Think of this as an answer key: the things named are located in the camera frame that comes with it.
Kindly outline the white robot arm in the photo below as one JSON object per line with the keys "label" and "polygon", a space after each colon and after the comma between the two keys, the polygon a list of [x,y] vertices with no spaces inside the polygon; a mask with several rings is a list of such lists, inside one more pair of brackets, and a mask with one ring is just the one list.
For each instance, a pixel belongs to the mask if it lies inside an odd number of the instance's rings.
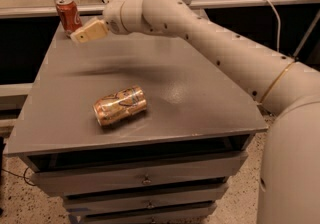
{"label": "white robot arm", "polygon": [[196,15],[182,0],[108,0],[72,33],[179,37],[276,117],[264,147],[257,224],[320,224],[320,72]]}

